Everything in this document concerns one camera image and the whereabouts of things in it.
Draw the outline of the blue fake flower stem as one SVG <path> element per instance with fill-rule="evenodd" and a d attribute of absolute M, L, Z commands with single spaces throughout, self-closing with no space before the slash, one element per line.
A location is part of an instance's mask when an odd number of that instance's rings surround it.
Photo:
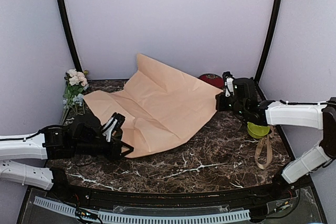
<path fill-rule="evenodd" d="M 81 93 L 78 95 L 64 94 L 64 110 L 73 110 L 75 114 L 78 114 L 79 108 L 83 106 L 83 97 L 84 95 Z"/>

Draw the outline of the lime green plastic bowl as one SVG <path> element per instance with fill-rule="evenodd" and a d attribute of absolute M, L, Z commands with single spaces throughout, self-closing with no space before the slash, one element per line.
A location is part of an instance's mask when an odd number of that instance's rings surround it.
<path fill-rule="evenodd" d="M 259 126 L 251 122 L 248 122 L 247 132 L 252 138 L 260 139 L 269 134 L 270 127 L 269 126 Z"/>

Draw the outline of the pale pink fake flower stem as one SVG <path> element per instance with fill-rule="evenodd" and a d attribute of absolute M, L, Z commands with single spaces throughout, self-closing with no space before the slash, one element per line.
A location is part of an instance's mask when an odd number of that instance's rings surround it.
<path fill-rule="evenodd" d="M 65 80 L 70 86 L 81 85 L 82 87 L 85 87 L 88 85 L 87 75 L 87 70 L 81 72 L 76 69 L 69 69 L 66 72 Z"/>

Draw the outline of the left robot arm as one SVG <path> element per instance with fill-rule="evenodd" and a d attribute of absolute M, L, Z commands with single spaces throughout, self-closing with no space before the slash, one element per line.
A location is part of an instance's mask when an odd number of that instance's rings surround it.
<path fill-rule="evenodd" d="M 58 160 L 76 155 L 103 156 L 120 160 L 133 146 L 122 141 L 125 117 L 114 113 L 105 124 L 92 114 L 77 115 L 68 125 L 50 125 L 26 135 L 1 136 L 1 178 L 22 185 L 53 190 L 63 201 L 74 197 L 67 176 L 60 168 L 39 168 L 21 159 Z"/>

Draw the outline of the green and pink wrapping paper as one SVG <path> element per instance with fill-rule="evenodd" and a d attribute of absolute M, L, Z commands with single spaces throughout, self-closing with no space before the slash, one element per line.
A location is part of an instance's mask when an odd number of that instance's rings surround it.
<path fill-rule="evenodd" d="M 134 150 L 127 158 L 165 152 L 188 142 L 216 113 L 221 89 L 194 76 L 137 54 L 138 70 L 121 91 L 84 96 L 91 112 L 107 123 L 125 117 L 122 140 Z"/>

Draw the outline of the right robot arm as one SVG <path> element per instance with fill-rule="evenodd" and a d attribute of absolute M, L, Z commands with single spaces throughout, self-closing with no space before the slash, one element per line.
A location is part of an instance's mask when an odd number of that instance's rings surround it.
<path fill-rule="evenodd" d="M 233 111 L 256 126 L 297 126 L 322 132 L 322 140 L 274 176 L 268 195 L 280 199 L 288 185 L 335 160 L 335 98 L 320 102 L 258 101 L 252 78 L 223 74 L 224 91 L 216 95 L 217 111 Z"/>

